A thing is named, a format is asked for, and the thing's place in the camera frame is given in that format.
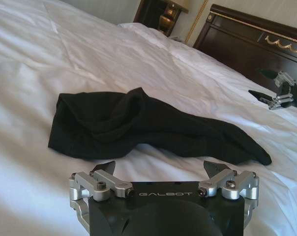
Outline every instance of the wooden headboard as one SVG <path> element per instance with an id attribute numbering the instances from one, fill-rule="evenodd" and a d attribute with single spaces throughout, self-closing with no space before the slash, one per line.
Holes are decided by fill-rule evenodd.
<path id="1" fill-rule="evenodd" d="M 213 4 L 194 48 L 276 91 L 258 69 L 283 70 L 297 81 L 297 29 Z"/>

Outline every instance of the white duvet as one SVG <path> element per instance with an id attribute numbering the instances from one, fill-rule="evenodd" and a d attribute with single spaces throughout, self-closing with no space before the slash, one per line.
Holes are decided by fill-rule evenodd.
<path id="1" fill-rule="evenodd" d="M 297 235 L 297 109 L 269 111 L 247 90 L 272 95 L 211 57 L 139 24 L 114 26 L 63 2 L 0 0 L 0 236 L 88 235 L 69 206 L 68 177 L 96 163 L 47 148 L 58 94 L 127 92 L 233 123 L 270 155 L 237 171 L 260 177 L 245 235 Z M 204 180 L 203 161 L 138 145 L 117 159 L 127 181 Z"/>

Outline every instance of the robotic arm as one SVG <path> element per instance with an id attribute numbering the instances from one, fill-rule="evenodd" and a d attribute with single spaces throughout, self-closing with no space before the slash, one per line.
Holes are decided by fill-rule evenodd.
<path id="1" fill-rule="evenodd" d="M 297 107 L 297 84 L 286 72 L 261 70 L 265 77 L 273 79 L 275 85 L 279 88 L 275 97 L 270 97 L 264 93 L 249 90 L 259 101 L 268 104 L 270 110 Z"/>
<path id="2" fill-rule="evenodd" d="M 70 206 L 91 236 L 242 236 L 258 206 L 258 176 L 224 164 L 205 161 L 210 179 L 200 182 L 126 182 L 114 168 L 69 179 Z"/>

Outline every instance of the gold-colored lamp base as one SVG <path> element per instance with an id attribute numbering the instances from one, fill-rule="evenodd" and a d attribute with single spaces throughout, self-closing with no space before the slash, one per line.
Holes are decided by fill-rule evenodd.
<path id="1" fill-rule="evenodd" d="M 159 17 L 158 30 L 169 36 L 173 30 L 175 22 L 180 14 L 180 9 L 172 4 L 168 4 L 163 15 Z"/>

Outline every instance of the lamp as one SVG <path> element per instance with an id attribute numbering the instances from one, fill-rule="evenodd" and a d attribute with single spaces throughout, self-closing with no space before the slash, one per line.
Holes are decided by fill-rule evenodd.
<path id="1" fill-rule="evenodd" d="M 159 17 L 158 30 L 169 36 L 181 11 L 188 13 L 190 0 L 164 0 L 167 7 L 163 15 Z"/>

